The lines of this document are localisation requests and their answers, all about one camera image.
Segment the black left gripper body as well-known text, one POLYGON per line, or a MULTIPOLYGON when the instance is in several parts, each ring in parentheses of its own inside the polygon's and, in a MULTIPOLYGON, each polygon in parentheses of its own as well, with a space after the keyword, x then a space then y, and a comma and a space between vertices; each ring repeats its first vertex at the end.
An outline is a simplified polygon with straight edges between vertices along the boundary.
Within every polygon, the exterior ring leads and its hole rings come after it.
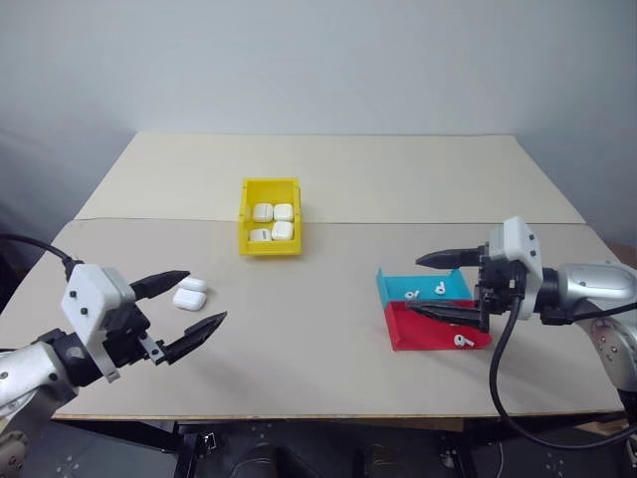
POLYGON ((155 364, 166 361, 163 343, 150 337, 149 327, 149 319, 135 303, 124 304, 106 313, 103 346, 116 368, 141 359, 151 359, 155 364))

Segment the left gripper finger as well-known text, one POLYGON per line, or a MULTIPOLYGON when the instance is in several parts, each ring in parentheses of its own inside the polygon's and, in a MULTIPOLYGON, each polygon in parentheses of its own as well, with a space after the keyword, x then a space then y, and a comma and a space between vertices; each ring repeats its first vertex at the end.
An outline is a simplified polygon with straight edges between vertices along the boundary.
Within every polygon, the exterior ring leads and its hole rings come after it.
POLYGON ((180 339, 162 347, 163 358, 160 361, 173 364, 198 349, 221 326, 227 315, 227 312, 215 314, 186 329, 180 339))
POLYGON ((159 296, 190 275, 189 271, 172 270, 144 277, 130 286, 137 301, 159 296))

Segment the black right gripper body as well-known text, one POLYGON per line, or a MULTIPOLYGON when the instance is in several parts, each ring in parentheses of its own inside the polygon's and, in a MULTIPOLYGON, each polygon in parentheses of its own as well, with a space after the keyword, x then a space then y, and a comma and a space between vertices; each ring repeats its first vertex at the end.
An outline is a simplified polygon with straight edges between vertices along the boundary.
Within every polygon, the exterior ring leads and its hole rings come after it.
POLYGON ((502 315, 519 304, 526 295, 528 270, 520 260, 510 260, 503 254, 493 255, 489 243, 482 247, 479 277, 476 285, 476 305, 481 318, 502 315))

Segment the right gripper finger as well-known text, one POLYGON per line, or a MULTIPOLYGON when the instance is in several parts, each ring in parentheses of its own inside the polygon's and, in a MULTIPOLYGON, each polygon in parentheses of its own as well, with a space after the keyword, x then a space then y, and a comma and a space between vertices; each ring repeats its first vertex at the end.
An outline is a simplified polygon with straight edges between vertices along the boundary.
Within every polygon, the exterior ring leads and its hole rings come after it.
POLYGON ((408 301, 406 308, 424 317, 476 329, 482 333, 490 330, 490 319, 474 302, 460 304, 454 301, 408 301))
POLYGON ((486 251, 487 247, 485 245, 475 248, 435 251, 419 257, 415 264, 422 267, 445 270, 478 267, 486 251))

